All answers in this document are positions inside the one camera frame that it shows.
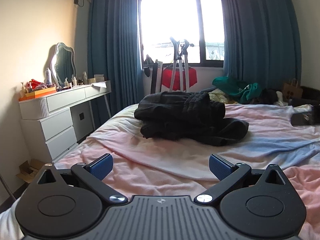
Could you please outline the black quilted jacket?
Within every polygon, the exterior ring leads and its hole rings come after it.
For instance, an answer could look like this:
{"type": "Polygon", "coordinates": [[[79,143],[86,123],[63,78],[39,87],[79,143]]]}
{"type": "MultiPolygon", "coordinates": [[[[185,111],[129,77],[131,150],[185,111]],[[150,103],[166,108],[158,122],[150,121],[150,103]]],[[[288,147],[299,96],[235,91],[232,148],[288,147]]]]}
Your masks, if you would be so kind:
{"type": "Polygon", "coordinates": [[[150,94],[134,112],[146,139],[192,139],[212,146],[235,144],[248,132],[248,122],[225,114],[225,104],[212,101],[207,92],[150,94]]]}

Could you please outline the pastel bed sheet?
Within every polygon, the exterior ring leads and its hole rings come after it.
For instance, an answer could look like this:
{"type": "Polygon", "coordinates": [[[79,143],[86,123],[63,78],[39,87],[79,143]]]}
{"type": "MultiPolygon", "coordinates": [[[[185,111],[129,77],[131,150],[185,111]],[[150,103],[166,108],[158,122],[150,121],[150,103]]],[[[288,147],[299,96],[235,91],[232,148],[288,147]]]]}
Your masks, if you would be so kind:
{"type": "Polygon", "coordinates": [[[55,166],[91,163],[109,153],[114,166],[104,182],[120,193],[195,197],[217,182],[208,167],[211,154],[257,169],[277,164],[306,206],[300,238],[319,239],[319,127],[290,122],[293,114],[310,106],[227,105],[226,116],[248,122],[249,129],[242,141],[223,147],[191,139],[145,139],[135,110],[132,105],[117,113],[55,166]]]}

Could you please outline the white dresser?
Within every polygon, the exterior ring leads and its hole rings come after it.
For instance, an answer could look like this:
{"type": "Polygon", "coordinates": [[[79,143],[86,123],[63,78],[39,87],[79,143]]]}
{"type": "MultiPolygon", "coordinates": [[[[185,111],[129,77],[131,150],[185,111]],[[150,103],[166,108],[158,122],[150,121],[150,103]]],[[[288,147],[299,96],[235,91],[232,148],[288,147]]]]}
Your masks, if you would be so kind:
{"type": "Polygon", "coordinates": [[[21,101],[21,128],[30,157],[57,162],[72,151],[96,129],[91,101],[110,92],[110,81],[104,81],[21,101]]]}

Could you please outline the cardboard box on floor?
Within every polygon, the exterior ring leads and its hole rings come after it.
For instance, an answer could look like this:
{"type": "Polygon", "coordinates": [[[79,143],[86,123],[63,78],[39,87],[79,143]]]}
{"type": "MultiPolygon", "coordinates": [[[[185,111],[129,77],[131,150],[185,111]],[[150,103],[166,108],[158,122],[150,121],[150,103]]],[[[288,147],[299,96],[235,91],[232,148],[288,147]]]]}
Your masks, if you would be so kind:
{"type": "Polygon", "coordinates": [[[43,162],[36,159],[31,159],[30,162],[25,161],[19,166],[20,172],[16,174],[16,177],[30,184],[43,165],[43,162]]]}

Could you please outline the green garment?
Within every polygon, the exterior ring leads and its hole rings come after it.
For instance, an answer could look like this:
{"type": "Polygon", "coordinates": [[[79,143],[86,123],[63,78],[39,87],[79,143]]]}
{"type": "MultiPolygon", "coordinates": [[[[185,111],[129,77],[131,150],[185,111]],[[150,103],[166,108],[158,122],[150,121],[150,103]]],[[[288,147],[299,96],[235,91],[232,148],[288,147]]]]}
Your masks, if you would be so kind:
{"type": "Polygon", "coordinates": [[[258,83],[247,83],[232,77],[216,77],[212,85],[226,93],[231,99],[241,104],[249,104],[258,98],[263,89],[258,83]]]}

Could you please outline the dark box on bed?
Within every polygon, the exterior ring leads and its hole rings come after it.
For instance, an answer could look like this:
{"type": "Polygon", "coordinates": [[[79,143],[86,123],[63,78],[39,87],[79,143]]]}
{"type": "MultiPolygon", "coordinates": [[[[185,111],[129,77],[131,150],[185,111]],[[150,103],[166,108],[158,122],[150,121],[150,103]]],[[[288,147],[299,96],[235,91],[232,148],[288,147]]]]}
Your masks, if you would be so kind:
{"type": "Polygon", "coordinates": [[[315,126],[319,125],[319,114],[315,111],[295,113],[291,116],[292,126],[315,126]]]}

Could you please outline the brown paper bag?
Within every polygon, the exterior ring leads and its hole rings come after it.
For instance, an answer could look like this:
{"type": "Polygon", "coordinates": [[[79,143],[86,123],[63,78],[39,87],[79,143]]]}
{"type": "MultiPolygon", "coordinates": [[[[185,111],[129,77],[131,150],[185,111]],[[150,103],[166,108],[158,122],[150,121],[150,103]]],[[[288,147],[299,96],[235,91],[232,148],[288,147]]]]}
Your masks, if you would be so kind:
{"type": "Polygon", "coordinates": [[[284,101],[289,101],[293,98],[300,99],[302,97],[303,89],[299,87],[297,79],[293,79],[290,83],[284,83],[282,94],[284,101]]]}

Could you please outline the orange tray with cosmetics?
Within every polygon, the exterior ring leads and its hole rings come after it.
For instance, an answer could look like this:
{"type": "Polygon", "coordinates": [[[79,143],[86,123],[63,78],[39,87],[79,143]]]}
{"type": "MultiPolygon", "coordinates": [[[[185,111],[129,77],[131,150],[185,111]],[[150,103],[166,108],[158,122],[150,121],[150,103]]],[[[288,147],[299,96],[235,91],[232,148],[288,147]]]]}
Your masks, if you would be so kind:
{"type": "Polygon", "coordinates": [[[34,79],[21,82],[19,101],[31,100],[56,93],[56,85],[45,84],[34,79]]]}

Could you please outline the white spray bottle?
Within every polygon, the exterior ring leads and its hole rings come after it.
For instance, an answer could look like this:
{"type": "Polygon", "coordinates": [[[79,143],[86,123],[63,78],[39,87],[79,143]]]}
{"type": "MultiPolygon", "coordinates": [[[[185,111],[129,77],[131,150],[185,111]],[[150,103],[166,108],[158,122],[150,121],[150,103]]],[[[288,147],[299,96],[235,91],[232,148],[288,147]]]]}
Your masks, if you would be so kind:
{"type": "Polygon", "coordinates": [[[45,71],[45,83],[46,85],[52,84],[52,72],[49,68],[47,68],[45,71]]]}

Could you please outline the left teal curtain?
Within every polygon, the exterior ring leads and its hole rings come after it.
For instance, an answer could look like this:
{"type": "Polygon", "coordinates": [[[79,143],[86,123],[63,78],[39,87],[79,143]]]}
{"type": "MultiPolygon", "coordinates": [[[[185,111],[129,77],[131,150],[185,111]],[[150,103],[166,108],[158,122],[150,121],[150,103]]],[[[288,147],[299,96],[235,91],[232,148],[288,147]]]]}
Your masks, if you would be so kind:
{"type": "Polygon", "coordinates": [[[88,75],[111,83],[107,97],[92,102],[97,127],[144,96],[138,33],[138,0],[92,0],[88,20],[88,75]]]}

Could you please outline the teal curtain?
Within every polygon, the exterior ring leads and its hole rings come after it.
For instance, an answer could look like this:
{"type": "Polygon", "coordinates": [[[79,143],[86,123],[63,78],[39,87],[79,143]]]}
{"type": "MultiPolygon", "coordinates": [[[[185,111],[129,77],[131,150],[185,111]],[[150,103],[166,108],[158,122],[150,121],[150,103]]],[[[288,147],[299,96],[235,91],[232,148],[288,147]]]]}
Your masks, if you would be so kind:
{"type": "Polygon", "coordinates": [[[228,77],[281,89],[301,80],[302,52],[292,0],[221,0],[228,77]]]}
{"type": "Polygon", "coordinates": [[[92,0],[88,20],[88,75],[111,83],[107,97],[92,102],[97,127],[144,96],[138,33],[138,0],[92,0]]]}

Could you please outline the right teal curtain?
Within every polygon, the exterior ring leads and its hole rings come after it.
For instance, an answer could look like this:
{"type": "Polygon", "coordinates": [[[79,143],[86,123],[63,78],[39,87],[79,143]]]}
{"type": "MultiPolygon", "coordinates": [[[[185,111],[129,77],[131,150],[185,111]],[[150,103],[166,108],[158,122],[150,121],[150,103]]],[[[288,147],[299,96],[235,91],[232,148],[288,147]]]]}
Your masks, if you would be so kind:
{"type": "Polygon", "coordinates": [[[221,0],[228,77],[281,89],[301,80],[302,52],[292,0],[221,0]]]}

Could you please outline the window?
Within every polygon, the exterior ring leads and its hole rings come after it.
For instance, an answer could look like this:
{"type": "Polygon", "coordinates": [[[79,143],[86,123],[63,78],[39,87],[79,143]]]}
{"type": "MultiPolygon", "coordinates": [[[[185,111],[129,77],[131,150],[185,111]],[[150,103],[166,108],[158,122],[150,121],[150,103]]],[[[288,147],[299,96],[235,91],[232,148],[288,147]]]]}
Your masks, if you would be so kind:
{"type": "Polygon", "coordinates": [[[170,64],[172,39],[189,42],[188,61],[196,67],[223,67],[225,32],[221,0],[138,0],[142,58],[170,64]]]}

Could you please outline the wavy frame vanity mirror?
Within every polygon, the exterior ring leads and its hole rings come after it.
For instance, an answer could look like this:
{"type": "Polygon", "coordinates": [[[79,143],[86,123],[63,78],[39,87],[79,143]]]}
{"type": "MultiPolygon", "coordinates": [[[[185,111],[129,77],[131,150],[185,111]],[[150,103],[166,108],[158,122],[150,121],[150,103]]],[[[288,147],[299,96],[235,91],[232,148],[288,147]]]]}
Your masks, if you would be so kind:
{"type": "Polygon", "coordinates": [[[76,77],[77,71],[74,62],[74,49],[59,42],[55,46],[55,53],[50,64],[52,78],[57,87],[63,87],[65,79],[72,82],[76,77]]]}

